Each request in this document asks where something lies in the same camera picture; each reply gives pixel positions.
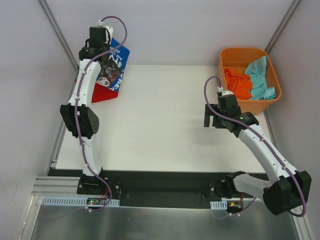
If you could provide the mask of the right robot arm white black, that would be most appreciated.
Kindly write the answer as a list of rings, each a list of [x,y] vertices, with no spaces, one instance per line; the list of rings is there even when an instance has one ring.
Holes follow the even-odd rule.
[[[269,141],[250,112],[241,112],[236,96],[222,87],[217,89],[217,104],[206,103],[204,126],[210,121],[217,129],[226,129],[242,141],[253,153],[268,179],[262,180],[244,171],[227,175],[216,188],[217,194],[225,198],[246,193],[263,200],[273,215],[285,212],[301,218],[307,211],[312,178],[307,171],[298,171]]]

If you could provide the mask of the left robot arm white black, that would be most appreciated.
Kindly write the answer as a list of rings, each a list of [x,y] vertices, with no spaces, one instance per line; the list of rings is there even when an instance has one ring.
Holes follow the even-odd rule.
[[[102,162],[97,150],[96,134],[100,121],[91,109],[92,97],[101,64],[110,50],[113,28],[99,23],[89,29],[89,38],[79,51],[79,71],[73,93],[67,104],[60,106],[60,114],[80,148],[83,170],[78,182],[79,195],[107,195]]]

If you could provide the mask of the blue t shirt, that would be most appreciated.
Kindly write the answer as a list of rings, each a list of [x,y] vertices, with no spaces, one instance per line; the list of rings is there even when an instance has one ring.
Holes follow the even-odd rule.
[[[96,79],[96,83],[103,90],[118,92],[124,78],[130,50],[125,46],[120,46],[108,54],[107,59],[101,65],[101,71]]]

